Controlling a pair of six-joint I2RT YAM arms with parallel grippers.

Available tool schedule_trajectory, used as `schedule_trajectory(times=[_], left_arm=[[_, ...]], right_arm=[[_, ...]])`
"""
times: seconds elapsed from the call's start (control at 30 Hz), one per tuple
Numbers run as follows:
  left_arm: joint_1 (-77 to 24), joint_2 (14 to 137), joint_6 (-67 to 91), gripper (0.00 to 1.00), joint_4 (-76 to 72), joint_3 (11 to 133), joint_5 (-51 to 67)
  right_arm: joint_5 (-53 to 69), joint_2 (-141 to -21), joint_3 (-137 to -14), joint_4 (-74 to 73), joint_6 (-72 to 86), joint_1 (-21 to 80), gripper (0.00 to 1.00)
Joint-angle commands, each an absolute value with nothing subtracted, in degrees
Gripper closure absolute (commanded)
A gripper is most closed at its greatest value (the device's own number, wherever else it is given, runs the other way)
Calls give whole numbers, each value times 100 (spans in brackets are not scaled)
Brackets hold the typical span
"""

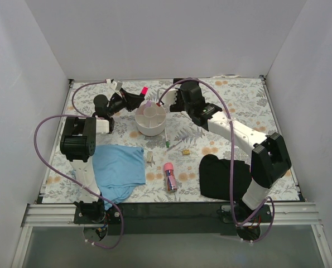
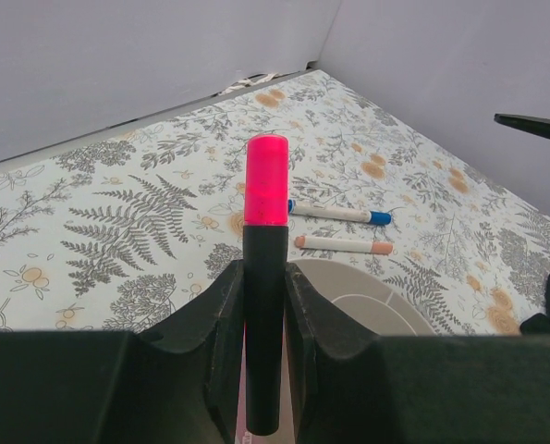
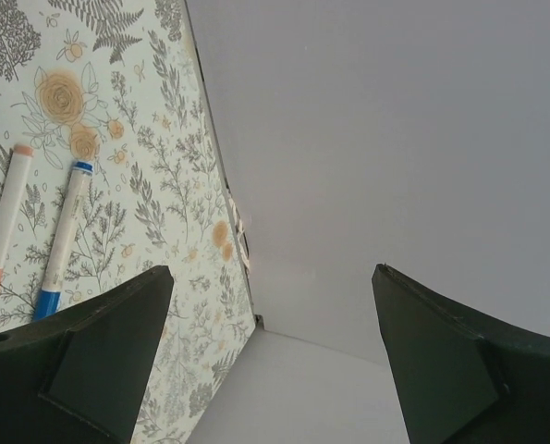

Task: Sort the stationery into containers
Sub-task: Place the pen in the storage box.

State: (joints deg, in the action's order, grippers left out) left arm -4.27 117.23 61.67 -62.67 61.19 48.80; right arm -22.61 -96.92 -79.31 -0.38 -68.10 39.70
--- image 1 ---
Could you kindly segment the pink black highlighter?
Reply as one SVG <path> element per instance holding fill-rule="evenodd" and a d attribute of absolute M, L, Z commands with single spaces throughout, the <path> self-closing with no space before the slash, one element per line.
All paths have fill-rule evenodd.
<path fill-rule="evenodd" d="M 143 87 L 143 89 L 141 90 L 140 95 L 143 96 L 143 97 L 145 97 L 146 94 L 147 94 L 147 92 L 148 92 L 148 88 L 147 87 Z"/>

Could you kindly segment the white round divided organizer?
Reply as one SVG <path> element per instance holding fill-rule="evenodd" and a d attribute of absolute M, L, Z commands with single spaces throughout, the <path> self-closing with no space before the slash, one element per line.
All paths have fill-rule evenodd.
<path fill-rule="evenodd" d="M 157 136 L 165 129 L 166 111 L 154 102 L 147 108 L 143 104 L 136 110 L 135 120 L 140 133 L 150 137 Z"/>

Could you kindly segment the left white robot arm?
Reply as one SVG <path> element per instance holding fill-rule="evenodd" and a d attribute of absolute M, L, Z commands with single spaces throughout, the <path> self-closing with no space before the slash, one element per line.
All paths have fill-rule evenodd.
<path fill-rule="evenodd" d="M 131 112 L 139 108 L 147 91 L 148 88 L 144 87 L 140 94 L 132 94 L 120 89 L 112 95 L 111 99 L 100 94 L 93 100 L 95 112 L 92 117 L 68 116 L 66 118 L 60 151 L 69 161 L 75 180 L 80 185 L 79 200 L 74 204 L 81 215 L 93 223 L 102 222 L 106 216 L 92 164 L 97 133 L 112 133 L 114 129 L 112 116 L 122 109 Z"/>

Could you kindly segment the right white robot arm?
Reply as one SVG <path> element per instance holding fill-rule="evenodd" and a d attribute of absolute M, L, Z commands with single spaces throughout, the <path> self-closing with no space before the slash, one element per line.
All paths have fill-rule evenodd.
<path fill-rule="evenodd" d="M 260 209 L 270 200 L 270 190 L 282 178 L 292 163 L 284 138 L 279 133 L 258 132 L 232 118 L 226 104 L 221 107 L 206 102 L 199 79 L 187 78 L 174 82 L 158 98 L 159 105 L 168 105 L 170 112 L 186 112 L 191 121 L 203 129 L 231 142 L 229 198 L 233 222 L 240 227 L 254 221 Z M 251 158 L 251 182 L 238 203 L 240 217 L 235 216 L 233 195 L 234 150 L 239 147 Z"/>

